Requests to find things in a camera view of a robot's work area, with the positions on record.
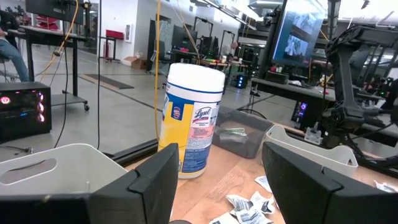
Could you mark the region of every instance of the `monitor screen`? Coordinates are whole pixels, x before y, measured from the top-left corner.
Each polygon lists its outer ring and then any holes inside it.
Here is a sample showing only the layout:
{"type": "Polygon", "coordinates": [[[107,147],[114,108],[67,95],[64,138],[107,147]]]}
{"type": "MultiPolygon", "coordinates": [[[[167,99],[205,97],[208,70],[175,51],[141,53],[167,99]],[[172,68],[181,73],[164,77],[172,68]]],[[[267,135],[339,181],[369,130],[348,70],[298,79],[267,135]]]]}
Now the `monitor screen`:
{"type": "Polygon", "coordinates": [[[325,16],[317,0],[288,0],[273,60],[307,67],[325,16]]]}

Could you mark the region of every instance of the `lysol disinfecting wipes container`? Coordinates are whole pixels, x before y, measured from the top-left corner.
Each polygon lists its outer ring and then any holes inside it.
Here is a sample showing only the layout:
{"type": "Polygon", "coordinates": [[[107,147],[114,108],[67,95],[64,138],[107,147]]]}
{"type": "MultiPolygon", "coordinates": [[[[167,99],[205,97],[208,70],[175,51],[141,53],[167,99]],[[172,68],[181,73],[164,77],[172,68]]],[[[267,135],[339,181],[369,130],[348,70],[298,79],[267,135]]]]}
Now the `lysol disinfecting wipes container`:
{"type": "Polygon", "coordinates": [[[173,63],[167,79],[159,150],[178,143],[178,177],[195,178],[205,171],[225,74],[212,68],[173,63]]]}

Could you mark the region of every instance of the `blue led light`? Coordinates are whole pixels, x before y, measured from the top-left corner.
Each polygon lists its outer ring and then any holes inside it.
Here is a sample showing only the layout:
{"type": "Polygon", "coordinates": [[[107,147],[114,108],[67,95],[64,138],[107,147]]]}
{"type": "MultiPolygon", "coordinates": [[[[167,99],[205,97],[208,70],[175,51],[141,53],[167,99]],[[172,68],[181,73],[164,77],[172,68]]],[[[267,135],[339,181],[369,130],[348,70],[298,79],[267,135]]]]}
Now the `blue led light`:
{"type": "Polygon", "coordinates": [[[302,103],[301,104],[301,110],[305,110],[307,109],[307,104],[306,103],[302,103]]]}

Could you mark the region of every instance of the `cardboard box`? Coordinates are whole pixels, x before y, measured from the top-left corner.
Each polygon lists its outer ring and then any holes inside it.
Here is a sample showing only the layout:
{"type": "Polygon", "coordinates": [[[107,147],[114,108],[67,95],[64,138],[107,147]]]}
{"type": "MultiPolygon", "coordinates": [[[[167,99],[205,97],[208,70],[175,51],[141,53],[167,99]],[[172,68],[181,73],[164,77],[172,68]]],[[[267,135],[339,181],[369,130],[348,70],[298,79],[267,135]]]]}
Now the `cardboard box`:
{"type": "Polygon", "coordinates": [[[147,65],[147,60],[137,57],[126,57],[125,61],[131,62],[131,67],[135,69],[145,69],[147,65]]]}

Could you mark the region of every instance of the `white lid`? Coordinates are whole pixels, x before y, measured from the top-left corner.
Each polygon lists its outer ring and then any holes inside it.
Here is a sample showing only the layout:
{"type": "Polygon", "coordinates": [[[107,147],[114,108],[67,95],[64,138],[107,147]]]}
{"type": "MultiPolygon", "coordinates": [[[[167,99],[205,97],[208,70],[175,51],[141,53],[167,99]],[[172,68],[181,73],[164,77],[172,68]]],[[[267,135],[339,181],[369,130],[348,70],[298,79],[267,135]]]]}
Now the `white lid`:
{"type": "Polygon", "coordinates": [[[223,91],[225,74],[221,71],[187,63],[173,63],[167,81],[198,91],[223,91]]]}

